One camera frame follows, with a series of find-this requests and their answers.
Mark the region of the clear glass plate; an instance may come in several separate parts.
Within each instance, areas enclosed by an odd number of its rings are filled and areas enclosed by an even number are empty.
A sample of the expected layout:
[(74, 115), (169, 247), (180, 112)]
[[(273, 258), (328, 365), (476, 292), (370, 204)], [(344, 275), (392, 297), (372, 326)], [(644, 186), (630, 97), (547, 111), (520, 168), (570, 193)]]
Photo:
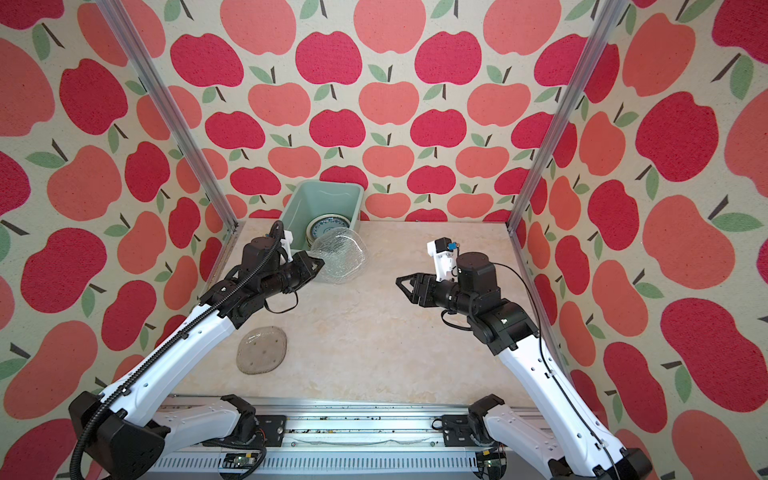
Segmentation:
[(324, 261), (316, 281), (327, 284), (349, 283), (367, 266), (368, 251), (361, 236), (350, 228), (334, 228), (317, 238), (309, 255)]

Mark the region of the blue floral pattern plate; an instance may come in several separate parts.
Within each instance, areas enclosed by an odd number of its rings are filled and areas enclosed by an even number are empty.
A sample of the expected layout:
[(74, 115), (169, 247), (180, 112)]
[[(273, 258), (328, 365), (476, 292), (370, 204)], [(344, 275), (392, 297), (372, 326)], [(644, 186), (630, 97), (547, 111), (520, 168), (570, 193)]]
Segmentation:
[(331, 230), (348, 228), (350, 220), (340, 214), (323, 214), (309, 222), (306, 228), (306, 238), (309, 244), (322, 237)]

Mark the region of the grey glass plate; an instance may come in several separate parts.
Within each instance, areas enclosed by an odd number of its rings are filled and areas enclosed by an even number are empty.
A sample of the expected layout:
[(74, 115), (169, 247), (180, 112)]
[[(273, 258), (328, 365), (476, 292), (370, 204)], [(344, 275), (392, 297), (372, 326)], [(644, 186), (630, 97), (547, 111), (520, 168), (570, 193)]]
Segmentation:
[(282, 364), (287, 350), (288, 338), (284, 330), (276, 326), (256, 328), (240, 341), (236, 366), (246, 375), (265, 374)]

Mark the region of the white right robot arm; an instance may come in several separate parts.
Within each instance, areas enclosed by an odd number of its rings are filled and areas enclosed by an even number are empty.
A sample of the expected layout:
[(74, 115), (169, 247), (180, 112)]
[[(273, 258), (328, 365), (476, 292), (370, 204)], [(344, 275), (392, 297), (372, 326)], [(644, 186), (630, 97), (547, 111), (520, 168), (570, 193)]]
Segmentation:
[(597, 418), (553, 360), (539, 326), (498, 285), (497, 263), (480, 252), (438, 260), (433, 274), (395, 283), (422, 308), (463, 315), (467, 329), (512, 372), (551, 432), (544, 434), (488, 395), (472, 404), (486, 442), (498, 442), (548, 479), (646, 479), (652, 463)]

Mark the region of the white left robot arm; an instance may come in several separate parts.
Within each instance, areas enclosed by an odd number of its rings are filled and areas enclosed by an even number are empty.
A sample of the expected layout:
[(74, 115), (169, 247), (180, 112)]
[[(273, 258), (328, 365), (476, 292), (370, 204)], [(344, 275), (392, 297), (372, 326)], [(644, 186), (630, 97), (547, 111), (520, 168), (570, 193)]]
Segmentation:
[(321, 272), (324, 261), (289, 253), (281, 224), (252, 240), (233, 267), (200, 299), (182, 324), (145, 359), (101, 393), (83, 392), (69, 406), (77, 436), (69, 476), (82, 478), (89, 455), (112, 479), (138, 479), (162, 455), (198, 443), (265, 450), (254, 407), (235, 394), (177, 418), (159, 407), (188, 373), (277, 294), (296, 295)]

